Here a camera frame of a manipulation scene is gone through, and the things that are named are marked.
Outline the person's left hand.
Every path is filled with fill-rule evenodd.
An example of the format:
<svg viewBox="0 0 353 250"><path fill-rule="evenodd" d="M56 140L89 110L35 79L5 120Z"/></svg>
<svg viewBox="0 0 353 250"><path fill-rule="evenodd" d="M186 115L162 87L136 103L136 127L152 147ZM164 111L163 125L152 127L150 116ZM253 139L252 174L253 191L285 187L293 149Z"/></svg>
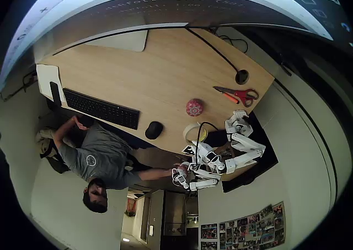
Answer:
<svg viewBox="0 0 353 250"><path fill-rule="evenodd" d="M73 116L71 117L71 119L74 121L74 123L77 125L77 127L80 129L80 130L83 130L83 131L86 131L88 130L89 128L84 126L77 118L77 116Z"/></svg>

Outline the person's right hand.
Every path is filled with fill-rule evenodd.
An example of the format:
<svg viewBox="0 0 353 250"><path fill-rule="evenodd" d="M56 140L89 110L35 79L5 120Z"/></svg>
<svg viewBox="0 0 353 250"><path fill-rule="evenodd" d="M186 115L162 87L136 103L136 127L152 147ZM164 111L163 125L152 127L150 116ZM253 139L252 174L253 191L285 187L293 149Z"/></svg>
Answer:
<svg viewBox="0 0 353 250"><path fill-rule="evenodd" d="M189 162L175 163L174 168L172 168L172 177L175 175L187 176L189 165Z"/></svg>

